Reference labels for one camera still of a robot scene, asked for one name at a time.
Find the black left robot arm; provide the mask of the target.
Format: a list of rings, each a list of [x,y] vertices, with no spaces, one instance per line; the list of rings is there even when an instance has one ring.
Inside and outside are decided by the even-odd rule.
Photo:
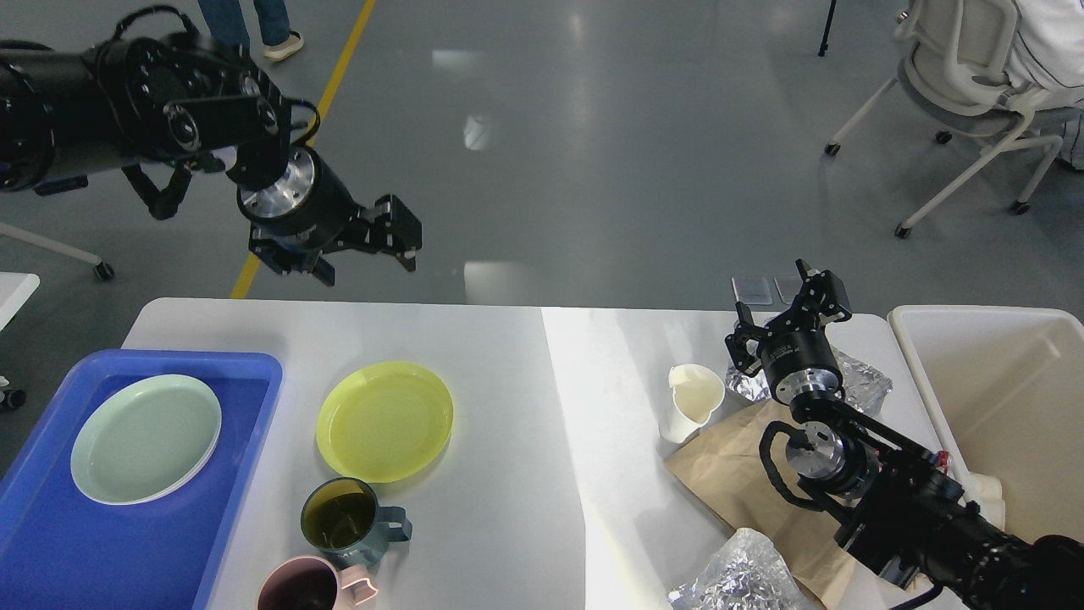
[[[357,203],[309,142],[320,111],[287,98],[248,51],[182,30],[159,39],[125,35],[136,20],[177,14],[151,5],[125,16],[112,37],[79,53],[4,40],[4,192],[38,196],[85,189],[118,169],[154,219],[171,219],[192,177],[222,173],[236,185],[248,248],[278,275],[335,283],[330,254],[391,256],[417,267],[423,228],[400,198]]]

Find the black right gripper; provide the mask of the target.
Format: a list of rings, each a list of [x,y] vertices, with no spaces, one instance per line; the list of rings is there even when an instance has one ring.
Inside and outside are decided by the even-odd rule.
[[[771,397],[779,404],[820,391],[837,395],[843,389],[825,329],[853,317],[843,281],[831,270],[796,260],[800,286],[790,308],[759,324],[748,304],[735,302],[737,320],[727,335],[727,351],[735,369],[754,377],[764,369]]]

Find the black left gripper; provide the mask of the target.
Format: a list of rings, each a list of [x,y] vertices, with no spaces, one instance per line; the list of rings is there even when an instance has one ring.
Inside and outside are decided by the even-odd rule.
[[[406,273],[417,270],[418,217],[395,194],[357,204],[310,147],[291,147],[284,173],[267,189],[238,189],[237,206],[249,221],[249,252],[278,275],[312,275],[333,288],[335,268],[324,254],[344,250],[390,255]]]

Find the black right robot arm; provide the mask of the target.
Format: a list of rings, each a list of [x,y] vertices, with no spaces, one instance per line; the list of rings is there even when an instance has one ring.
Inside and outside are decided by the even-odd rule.
[[[952,590],[969,609],[1080,609],[1081,543],[1046,535],[1034,543],[992,525],[978,502],[917,441],[846,402],[826,328],[852,316],[843,282],[797,260],[793,301],[765,324],[737,302],[725,339],[736,369],[766,375],[791,421],[770,421],[758,446],[783,499],[833,516],[835,541],[859,563],[905,588],[922,574],[932,588],[916,609]]]

